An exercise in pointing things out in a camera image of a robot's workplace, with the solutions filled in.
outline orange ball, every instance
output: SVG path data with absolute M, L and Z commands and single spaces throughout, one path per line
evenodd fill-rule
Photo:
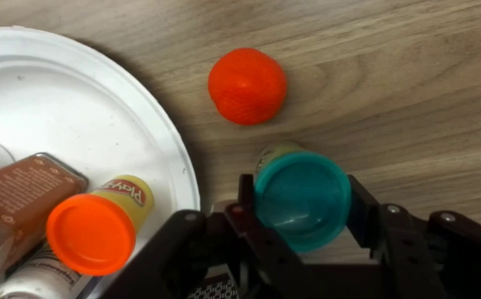
M 286 95 L 280 65 L 255 48 L 237 48 L 210 70 L 208 95 L 218 113 L 237 125 L 263 123 L 276 115 Z

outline blue cup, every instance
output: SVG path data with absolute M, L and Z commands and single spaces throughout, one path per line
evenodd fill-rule
M 333 241 L 346 224 L 351 186 L 328 158 L 283 143 L 261 153 L 255 170 L 255 214 L 295 251 Z

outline brown bottle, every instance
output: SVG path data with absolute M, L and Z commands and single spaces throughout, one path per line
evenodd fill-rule
M 0 170 L 0 271 L 16 263 L 44 234 L 48 213 L 82 193 L 87 179 L 48 155 Z

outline yellow label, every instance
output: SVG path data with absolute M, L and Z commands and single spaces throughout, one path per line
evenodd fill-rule
M 305 151 L 305 150 L 291 141 L 278 143 L 278 145 L 261 150 L 255 165 L 253 176 L 257 178 L 257 174 L 276 158 L 281 158 L 285 155 L 296 153 L 296 151 Z
M 117 204 L 129 216 L 135 231 L 139 231 L 144 218 L 154 208 L 150 188 L 137 176 L 116 176 L 94 189 L 92 194 Z

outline orange bottle cap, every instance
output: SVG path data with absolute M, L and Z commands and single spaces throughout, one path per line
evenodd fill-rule
M 67 268 L 87 276 L 107 276 L 125 264 L 135 229 L 114 203 L 94 194 L 76 194 L 51 211 L 46 239 Z

